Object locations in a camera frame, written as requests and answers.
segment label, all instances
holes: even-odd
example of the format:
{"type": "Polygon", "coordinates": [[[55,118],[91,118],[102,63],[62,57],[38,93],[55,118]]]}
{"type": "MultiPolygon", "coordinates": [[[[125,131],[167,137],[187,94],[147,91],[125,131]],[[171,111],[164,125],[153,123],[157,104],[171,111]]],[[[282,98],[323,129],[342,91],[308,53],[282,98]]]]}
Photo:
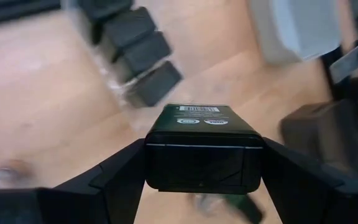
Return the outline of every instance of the label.
{"type": "Polygon", "coordinates": [[[209,112],[220,112],[217,107],[209,106],[180,106],[181,111],[209,111],[209,112]]]}
{"type": "Polygon", "coordinates": [[[190,119],[190,118],[184,118],[184,119],[178,119],[178,123],[181,124],[198,124],[200,121],[197,119],[190,119]]]}
{"type": "Polygon", "coordinates": [[[228,121],[223,120],[223,119],[206,119],[206,120],[204,120],[204,122],[207,124],[213,124],[213,125],[224,125],[224,124],[228,123],[228,121]]]}

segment black weight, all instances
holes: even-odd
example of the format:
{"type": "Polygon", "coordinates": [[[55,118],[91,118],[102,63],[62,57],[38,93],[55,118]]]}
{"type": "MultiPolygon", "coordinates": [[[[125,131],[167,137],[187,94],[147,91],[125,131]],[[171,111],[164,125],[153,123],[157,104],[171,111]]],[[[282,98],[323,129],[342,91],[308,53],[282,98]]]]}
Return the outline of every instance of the black weight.
{"type": "Polygon", "coordinates": [[[100,48],[109,61],[115,61],[124,47],[140,41],[155,29],[147,9],[140,7],[105,23],[100,48]]]}
{"type": "Polygon", "coordinates": [[[133,0],[79,0],[78,5],[82,9],[80,12],[81,29],[86,39],[92,44],[98,44],[103,23],[120,12],[129,10],[133,5],[133,0]]]}
{"type": "Polygon", "coordinates": [[[118,80],[128,82],[140,73],[145,72],[158,61],[171,54],[171,48],[161,32],[154,32],[128,48],[114,65],[118,80]]]}
{"type": "Polygon", "coordinates": [[[140,79],[128,92],[127,99],[134,106],[156,105],[180,80],[178,70],[171,62],[165,62],[161,67],[140,79]]]}

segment wooden floor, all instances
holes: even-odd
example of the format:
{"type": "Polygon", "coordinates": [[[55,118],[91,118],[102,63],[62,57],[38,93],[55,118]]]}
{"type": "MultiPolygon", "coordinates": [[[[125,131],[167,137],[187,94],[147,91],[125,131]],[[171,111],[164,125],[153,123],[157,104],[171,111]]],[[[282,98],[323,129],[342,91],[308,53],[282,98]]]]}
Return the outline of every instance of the wooden floor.
{"type": "MultiPolygon", "coordinates": [[[[345,1],[338,0],[341,13],[345,1]]],[[[34,185],[56,186],[144,136],[165,103],[227,104],[264,136],[303,104],[329,99],[318,61],[262,60],[246,1],[138,0],[174,49],[185,79],[156,108],[128,110],[105,85],[62,12],[0,25],[0,161],[32,164],[34,185]]],[[[353,38],[352,31],[345,31],[353,38]]],[[[252,196],[280,219],[264,186],[252,196]]],[[[244,223],[224,207],[204,217],[185,194],[145,187],[136,223],[244,223]]]]}

